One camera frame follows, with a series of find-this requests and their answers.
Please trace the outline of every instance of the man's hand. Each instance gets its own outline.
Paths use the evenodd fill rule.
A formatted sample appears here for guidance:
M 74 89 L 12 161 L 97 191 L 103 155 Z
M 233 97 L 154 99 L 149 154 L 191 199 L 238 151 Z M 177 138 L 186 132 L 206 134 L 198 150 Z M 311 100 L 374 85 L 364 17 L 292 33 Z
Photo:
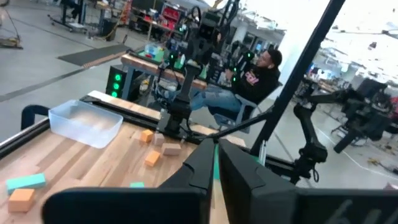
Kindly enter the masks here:
M 229 69 L 225 70 L 225 77 L 227 80 L 230 80 L 233 75 L 234 75 L 234 73 L 231 70 L 229 70 Z

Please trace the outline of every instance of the gray floor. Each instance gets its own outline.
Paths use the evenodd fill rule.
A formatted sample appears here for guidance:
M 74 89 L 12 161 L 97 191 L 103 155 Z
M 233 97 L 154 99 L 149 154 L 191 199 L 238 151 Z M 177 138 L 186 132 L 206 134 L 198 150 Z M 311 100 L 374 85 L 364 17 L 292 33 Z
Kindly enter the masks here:
M 68 78 L 38 88 L 38 84 L 79 69 L 56 57 L 82 50 L 117 44 L 126 34 L 118 30 L 114 42 L 89 40 L 83 34 L 71 34 L 60 26 L 51 26 L 47 14 L 59 14 L 60 9 L 26 0 L 14 0 L 7 8 L 19 34 L 24 50 L 0 49 L 0 141 L 19 131 L 20 113 L 28 104 L 56 106 L 70 99 L 78 99 L 91 90 L 104 91 L 110 65 L 113 60 L 98 67 L 84 70 Z M 13 35 L 10 21 L 5 19 L 1 36 Z M 144 44 L 144 37 L 129 33 L 126 45 L 135 48 Z M 261 105 L 264 110 L 271 101 Z M 193 119 L 205 126 L 215 125 L 206 109 L 193 113 Z M 382 159 L 387 165 L 398 164 L 398 158 L 388 156 L 372 144 L 364 147 L 349 147 L 336 154 L 331 148 L 337 138 L 330 131 L 338 123 L 322 112 L 313 115 L 318 137 L 329 149 L 328 161 L 317 166 L 319 183 L 301 181 L 301 187 L 381 189 L 388 182 L 398 184 L 398 178 L 380 167 L 367 164 L 368 157 Z M 257 137 L 261 125 L 251 128 L 250 134 L 236 133 L 250 147 Z M 305 144 L 301 127 L 290 106 L 284 113 L 274 135 L 268 142 L 267 152 L 273 156 L 292 161 L 298 158 L 299 149 Z

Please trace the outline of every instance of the green led light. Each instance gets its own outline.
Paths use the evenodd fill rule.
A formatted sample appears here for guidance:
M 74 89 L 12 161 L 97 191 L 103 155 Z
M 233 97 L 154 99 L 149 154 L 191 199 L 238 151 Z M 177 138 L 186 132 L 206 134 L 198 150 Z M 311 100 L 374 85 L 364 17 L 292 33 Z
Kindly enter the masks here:
M 117 84 L 117 83 L 113 83 L 113 88 L 114 88 L 115 90 L 118 90 L 118 89 L 120 88 L 120 86 L 119 86 L 119 84 Z
M 121 75 L 115 75 L 115 76 L 114 76 L 114 79 L 115 79 L 116 81 L 120 81 L 120 80 L 122 79 L 122 76 L 121 76 Z

